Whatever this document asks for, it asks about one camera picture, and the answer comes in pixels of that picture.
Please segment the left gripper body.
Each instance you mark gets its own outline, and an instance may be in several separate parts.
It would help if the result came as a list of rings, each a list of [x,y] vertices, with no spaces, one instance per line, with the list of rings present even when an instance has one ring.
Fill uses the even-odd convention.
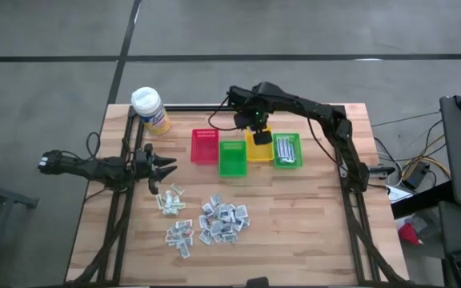
[[[143,148],[134,152],[134,180],[139,181],[149,178],[154,166],[154,149],[151,143],[146,143]]]

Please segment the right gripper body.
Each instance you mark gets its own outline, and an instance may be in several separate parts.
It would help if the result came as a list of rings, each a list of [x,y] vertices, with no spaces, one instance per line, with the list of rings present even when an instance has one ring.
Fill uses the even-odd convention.
[[[271,102],[265,97],[269,88],[270,86],[253,86],[251,90],[239,86],[229,88],[229,105],[237,112],[235,122],[238,128],[266,128],[268,114],[271,112]]]

